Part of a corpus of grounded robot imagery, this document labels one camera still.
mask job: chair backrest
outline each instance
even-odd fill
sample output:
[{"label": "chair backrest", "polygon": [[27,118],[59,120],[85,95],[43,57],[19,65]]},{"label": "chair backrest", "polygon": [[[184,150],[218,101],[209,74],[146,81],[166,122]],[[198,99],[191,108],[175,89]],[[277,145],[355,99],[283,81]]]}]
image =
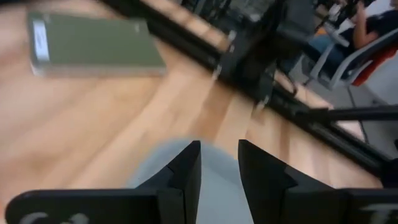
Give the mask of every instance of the chair backrest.
[{"label": "chair backrest", "polygon": [[334,88],[341,80],[343,75],[350,70],[353,71],[353,75],[351,75],[346,80],[346,83],[353,83],[361,72],[358,72],[358,69],[364,70],[366,67],[363,67],[363,65],[370,65],[369,59],[373,54],[383,49],[384,47],[393,44],[397,40],[398,28],[390,31],[386,35],[378,38],[374,42],[371,42],[367,46],[355,51],[350,56],[346,57],[346,59],[340,64],[332,79],[330,80],[329,87]]}]

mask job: gray chair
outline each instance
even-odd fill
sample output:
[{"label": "gray chair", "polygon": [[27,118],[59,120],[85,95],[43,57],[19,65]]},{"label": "gray chair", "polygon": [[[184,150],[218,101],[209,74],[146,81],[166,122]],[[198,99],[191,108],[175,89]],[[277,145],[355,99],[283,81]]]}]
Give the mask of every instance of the gray chair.
[{"label": "gray chair", "polygon": [[329,90],[351,85],[357,79],[358,75],[372,63],[371,56],[373,54],[398,40],[398,29],[395,29],[346,57],[337,68],[330,69],[329,66],[329,69],[326,69],[327,58],[331,50],[336,45],[348,46],[349,43],[337,34],[332,26],[326,24],[324,28],[335,43],[328,46],[327,50],[322,53],[316,62],[314,58],[304,55],[302,72],[309,77],[306,83],[316,80]]}]

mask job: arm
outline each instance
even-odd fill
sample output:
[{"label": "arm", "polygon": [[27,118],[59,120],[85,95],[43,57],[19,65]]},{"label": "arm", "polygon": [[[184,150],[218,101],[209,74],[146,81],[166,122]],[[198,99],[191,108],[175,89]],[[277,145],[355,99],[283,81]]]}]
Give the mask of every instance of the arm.
[{"label": "arm", "polygon": [[379,38],[376,32],[368,33],[366,30],[366,14],[365,7],[360,1],[358,3],[358,12],[356,14],[356,26],[354,28],[353,42],[356,49],[360,49],[372,41]]}]

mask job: metal bolt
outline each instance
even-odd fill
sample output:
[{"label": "metal bolt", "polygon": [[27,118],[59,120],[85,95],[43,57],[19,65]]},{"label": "metal bolt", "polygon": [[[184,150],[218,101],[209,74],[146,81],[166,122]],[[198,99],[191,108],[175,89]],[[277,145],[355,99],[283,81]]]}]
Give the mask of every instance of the metal bolt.
[{"label": "metal bolt", "polygon": [[216,62],[216,60],[215,60],[213,57],[208,57],[207,60],[208,60],[210,63],[215,63],[215,62]]},{"label": "metal bolt", "polygon": [[262,101],[260,101],[257,105],[256,105],[256,110],[263,110],[266,107],[266,104],[268,104],[269,102],[269,96],[266,96]]},{"label": "metal bolt", "polygon": [[217,65],[217,68],[214,70],[214,72],[211,76],[213,80],[218,79],[219,75],[221,74],[222,69],[223,69],[223,67],[221,65]]},{"label": "metal bolt", "polygon": [[228,40],[232,41],[234,40],[236,37],[236,31],[235,30],[231,30],[228,34]]}]

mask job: jeans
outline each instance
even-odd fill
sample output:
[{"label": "jeans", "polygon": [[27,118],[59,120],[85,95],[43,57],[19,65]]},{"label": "jeans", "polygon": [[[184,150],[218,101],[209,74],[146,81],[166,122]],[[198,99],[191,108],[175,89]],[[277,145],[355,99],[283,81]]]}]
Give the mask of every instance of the jeans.
[{"label": "jeans", "polygon": [[[333,41],[329,37],[329,35],[319,35],[313,38],[308,44],[321,55],[332,43]],[[340,52],[338,49],[336,49],[336,47],[334,47],[331,50],[327,61],[329,61],[332,64],[339,65],[343,62],[344,59],[345,59],[344,54]],[[294,58],[283,60],[280,63],[280,65],[282,66],[283,71],[288,74],[294,68],[298,60],[300,60],[300,55]]]}]

